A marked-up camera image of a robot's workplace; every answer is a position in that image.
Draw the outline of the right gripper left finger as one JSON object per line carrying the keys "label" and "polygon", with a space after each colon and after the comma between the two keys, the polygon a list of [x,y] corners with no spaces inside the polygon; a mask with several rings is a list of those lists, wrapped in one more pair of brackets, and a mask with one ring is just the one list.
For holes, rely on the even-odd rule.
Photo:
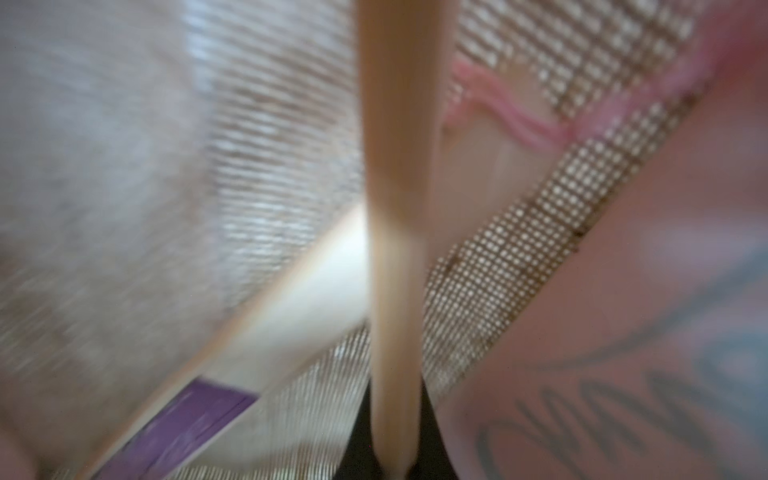
{"label": "right gripper left finger", "polygon": [[381,467],[376,458],[371,429],[371,385],[368,384],[342,459],[333,480],[377,480]]}

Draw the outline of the eleventh folding fan purple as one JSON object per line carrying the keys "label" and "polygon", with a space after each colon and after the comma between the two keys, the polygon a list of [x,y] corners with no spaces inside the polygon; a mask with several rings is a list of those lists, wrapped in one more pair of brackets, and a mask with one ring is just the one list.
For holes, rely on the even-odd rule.
{"label": "eleventh folding fan purple", "polygon": [[366,208],[355,205],[138,407],[80,468],[90,479],[192,380],[254,393],[290,382],[365,321],[369,308]]}

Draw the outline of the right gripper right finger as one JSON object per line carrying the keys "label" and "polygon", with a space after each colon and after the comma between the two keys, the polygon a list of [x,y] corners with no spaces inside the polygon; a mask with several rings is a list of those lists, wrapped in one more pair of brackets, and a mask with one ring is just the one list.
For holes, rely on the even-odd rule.
{"label": "right gripper right finger", "polygon": [[443,443],[425,383],[421,384],[419,444],[411,480],[458,480]]}

